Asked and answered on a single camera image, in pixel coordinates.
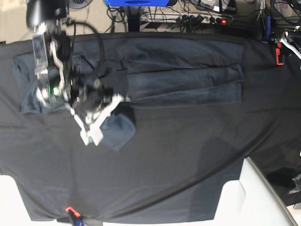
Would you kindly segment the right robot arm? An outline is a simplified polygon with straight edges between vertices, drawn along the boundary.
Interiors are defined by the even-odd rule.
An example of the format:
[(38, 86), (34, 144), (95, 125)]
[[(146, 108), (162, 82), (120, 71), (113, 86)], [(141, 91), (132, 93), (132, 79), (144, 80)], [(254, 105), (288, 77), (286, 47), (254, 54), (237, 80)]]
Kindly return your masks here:
[(135, 134), (134, 124), (123, 114), (115, 114), (129, 97), (114, 93), (101, 82), (104, 63), (103, 40), (92, 31), (99, 47), (99, 60), (89, 76), (74, 69), (75, 37), (61, 26), (87, 26), (69, 17), (66, 0), (28, 0), (26, 25), (34, 32), (32, 45), (37, 79), (36, 98), (46, 108), (64, 106), (80, 127), (84, 144), (105, 144), (119, 151)]

